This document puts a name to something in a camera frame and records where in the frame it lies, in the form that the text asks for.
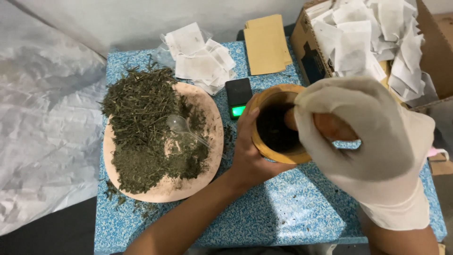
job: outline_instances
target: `blue speckled table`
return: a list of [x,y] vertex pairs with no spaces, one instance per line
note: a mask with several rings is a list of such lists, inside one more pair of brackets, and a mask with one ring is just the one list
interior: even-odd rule
[[[280,83],[303,85],[295,59],[294,64],[287,66],[283,72],[250,76],[244,42],[223,45],[230,49],[236,61],[236,79],[249,77],[254,92]],[[107,83],[114,83],[121,78],[121,73],[125,74],[125,64],[144,68],[148,63],[148,54],[152,52],[111,52],[108,55]],[[213,98],[224,127],[231,126],[236,130],[236,122],[230,120],[228,115],[225,90]],[[216,177],[231,165],[232,150],[227,154],[230,159],[222,160]],[[446,236],[447,230],[428,164],[425,164],[420,175],[431,207],[431,226],[440,241]],[[108,179],[102,153],[100,179]],[[180,203],[155,204],[157,210],[144,220],[139,211],[133,212],[134,200],[127,199],[123,205],[117,206],[115,196],[109,201],[103,194],[106,190],[106,182],[100,181],[94,244],[97,255],[124,251],[146,226]],[[364,243],[367,239],[360,231],[356,207],[354,199],[339,190],[313,162],[309,162],[249,190],[222,212],[194,247]]]

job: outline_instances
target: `green display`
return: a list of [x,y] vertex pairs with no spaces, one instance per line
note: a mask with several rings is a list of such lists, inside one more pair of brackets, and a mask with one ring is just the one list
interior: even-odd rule
[[233,112],[233,116],[234,117],[240,116],[245,108],[246,108],[245,106],[233,107],[233,109],[231,109]]

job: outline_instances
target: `digital scale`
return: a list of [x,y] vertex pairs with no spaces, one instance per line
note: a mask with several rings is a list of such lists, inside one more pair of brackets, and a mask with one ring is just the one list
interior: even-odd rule
[[225,82],[226,96],[228,97],[228,110],[231,119],[239,119],[246,108],[247,102],[252,98],[250,80],[243,78]]

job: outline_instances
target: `white glove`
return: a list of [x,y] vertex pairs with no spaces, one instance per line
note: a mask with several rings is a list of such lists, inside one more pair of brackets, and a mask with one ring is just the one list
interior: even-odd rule
[[[429,204],[419,173],[434,139],[434,120],[398,105],[369,77],[328,78],[299,94],[294,118],[299,139],[321,172],[354,197],[378,226],[424,229]],[[312,113],[334,113],[361,139],[339,150],[313,123]]]

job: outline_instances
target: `plastic spoon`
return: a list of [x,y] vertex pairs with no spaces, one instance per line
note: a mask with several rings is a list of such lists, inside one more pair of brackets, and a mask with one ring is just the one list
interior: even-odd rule
[[[176,132],[176,133],[188,133],[188,134],[192,135],[193,137],[195,137],[199,142],[206,145],[208,148],[212,149],[212,147],[211,147],[211,145],[209,145],[209,143],[207,143],[203,138],[194,134],[190,130],[187,120],[185,120],[183,117],[176,115],[176,114],[172,114],[167,117],[167,125],[170,127],[171,131]],[[227,159],[227,156],[225,154],[222,154],[222,158]]]

